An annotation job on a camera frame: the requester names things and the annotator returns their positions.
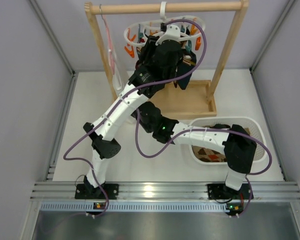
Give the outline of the white plastic clip hanger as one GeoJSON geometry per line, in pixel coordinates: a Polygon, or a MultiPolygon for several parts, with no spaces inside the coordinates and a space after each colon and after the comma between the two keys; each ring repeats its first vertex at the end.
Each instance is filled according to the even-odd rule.
{"type": "Polygon", "coordinates": [[[166,17],[167,3],[160,4],[160,19],[133,23],[123,32],[128,46],[142,48],[149,36],[165,32],[169,25],[177,25],[180,28],[179,43],[184,42],[186,50],[198,51],[205,46],[202,31],[206,28],[203,19],[192,15],[181,15],[175,18],[166,17]]]}

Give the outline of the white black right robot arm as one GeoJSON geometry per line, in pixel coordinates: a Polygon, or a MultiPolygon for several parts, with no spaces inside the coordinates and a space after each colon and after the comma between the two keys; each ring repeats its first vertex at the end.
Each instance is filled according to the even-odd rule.
{"type": "Polygon", "coordinates": [[[212,196],[233,199],[241,193],[245,177],[251,172],[257,141],[240,125],[230,127],[198,127],[164,117],[152,102],[147,101],[132,114],[137,127],[166,149],[169,145],[191,145],[216,151],[225,156],[228,172],[224,185],[212,196]]]}

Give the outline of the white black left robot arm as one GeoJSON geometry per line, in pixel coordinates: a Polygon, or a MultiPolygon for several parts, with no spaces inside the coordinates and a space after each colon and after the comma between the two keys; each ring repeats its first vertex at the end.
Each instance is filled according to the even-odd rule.
{"type": "Polygon", "coordinates": [[[92,141],[93,168],[77,188],[76,199],[105,198],[104,186],[108,160],[121,150],[115,134],[128,117],[136,117],[140,111],[140,123],[147,133],[160,143],[167,143],[174,134],[178,120],[162,116],[161,110],[150,102],[165,87],[164,80],[175,78],[184,53],[177,40],[166,39],[157,44],[158,37],[149,36],[138,55],[135,71],[123,91],[94,123],[85,123],[83,129],[92,141]]]}

